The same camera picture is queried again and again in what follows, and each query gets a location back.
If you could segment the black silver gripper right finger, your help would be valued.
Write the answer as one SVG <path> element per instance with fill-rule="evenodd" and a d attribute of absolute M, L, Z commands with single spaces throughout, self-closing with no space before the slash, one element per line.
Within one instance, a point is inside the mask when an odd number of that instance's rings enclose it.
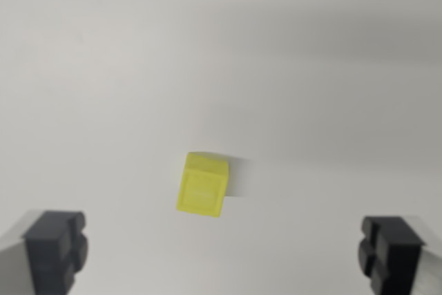
<path fill-rule="evenodd" d="M 441 293 L 441 237 L 416 216 L 366 216 L 358 263 L 376 295 Z"/>

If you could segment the black silver gripper left finger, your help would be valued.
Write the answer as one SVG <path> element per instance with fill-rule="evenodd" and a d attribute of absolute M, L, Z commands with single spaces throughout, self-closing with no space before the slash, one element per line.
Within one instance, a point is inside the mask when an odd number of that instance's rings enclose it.
<path fill-rule="evenodd" d="M 86 264 L 81 211 L 30 210 L 1 234 L 2 294 L 68 294 Z"/>

